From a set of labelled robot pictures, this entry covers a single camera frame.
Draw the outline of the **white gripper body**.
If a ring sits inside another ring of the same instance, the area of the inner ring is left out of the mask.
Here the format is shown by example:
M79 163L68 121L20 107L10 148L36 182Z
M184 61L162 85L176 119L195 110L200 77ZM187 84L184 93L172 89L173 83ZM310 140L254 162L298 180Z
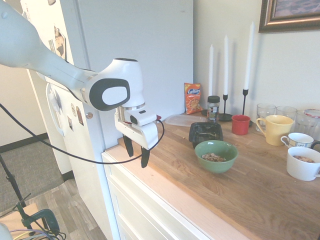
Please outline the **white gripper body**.
M114 114L116 129L123 135L139 144L146 150L150 150L158 142L158 129L154 122L143 126L125 123L120 119L118 112Z

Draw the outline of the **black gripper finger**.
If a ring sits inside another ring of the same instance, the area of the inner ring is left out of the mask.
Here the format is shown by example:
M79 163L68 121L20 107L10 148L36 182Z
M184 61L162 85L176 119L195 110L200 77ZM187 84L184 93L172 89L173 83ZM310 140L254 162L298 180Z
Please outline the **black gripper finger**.
M150 150L141 147L141 167L145 168L148 165L150 158Z
M123 141L124 141L124 145L125 145L125 148L126 148L126 151L129 155L129 157L132 157L134 155L132 140L129 137L127 137L126 135L123 135Z

